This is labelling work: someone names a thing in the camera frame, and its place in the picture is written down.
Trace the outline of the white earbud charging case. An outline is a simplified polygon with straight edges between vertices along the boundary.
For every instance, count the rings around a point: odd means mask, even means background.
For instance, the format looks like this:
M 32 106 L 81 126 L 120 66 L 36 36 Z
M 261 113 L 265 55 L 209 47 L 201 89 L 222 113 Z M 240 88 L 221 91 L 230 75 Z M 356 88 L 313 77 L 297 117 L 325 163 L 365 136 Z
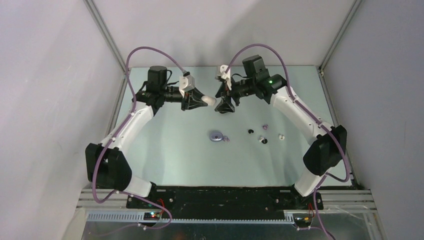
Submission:
M 205 102 L 208 106 L 214 106 L 217 100 L 214 97 L 204 95 L 201 97 L 201 100 Z

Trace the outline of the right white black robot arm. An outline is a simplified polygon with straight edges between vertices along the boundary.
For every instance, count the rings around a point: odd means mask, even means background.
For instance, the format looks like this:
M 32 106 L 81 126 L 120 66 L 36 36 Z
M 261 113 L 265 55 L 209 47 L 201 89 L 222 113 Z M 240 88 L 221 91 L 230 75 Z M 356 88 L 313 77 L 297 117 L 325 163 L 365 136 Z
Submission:
M 311 202 L 310 194 L 319 187 L 327 173 L 346 157 L 347 130 L 333 126 L 316 116 L 298 97 L 288 80 L 280 74 L 270 75 L 259 55 L 242 61 L 245 76 L 235 81 L 228 65 L 217 68 L 216 79 L 221 82 L 216 97 L 221 101 L 215 108 L 220 114 L 233 113 L 240 99 L 255 95 L 283 113 L 302 133 L 309 144 L 303 156 L 304 170 L 294 183 L 291 204 L 304 209 Z

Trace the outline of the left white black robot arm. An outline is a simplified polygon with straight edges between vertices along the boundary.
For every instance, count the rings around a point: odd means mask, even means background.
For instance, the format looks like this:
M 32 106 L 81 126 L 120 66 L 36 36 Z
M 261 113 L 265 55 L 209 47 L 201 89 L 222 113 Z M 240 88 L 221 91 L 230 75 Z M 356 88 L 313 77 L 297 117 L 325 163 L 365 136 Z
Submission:
M 178 86 L 169 82 L 171 73 L 165 66 L 150 67 L 147 80 L 132 98 L 125 119 L 100 143 L 90 143 L 85 149 L 87 178 L 94 186 L 137 195 L 145 208 L 156 206 L 158 194 L 151 190 L 152 182 L 133 174 L 125 157 L 133 140 L 166 102 L 180 103 L 182 111 L 216 103 L 215 98 L 204 95 L 195 87 L 195 80 L 189 72 L 179 78 Z

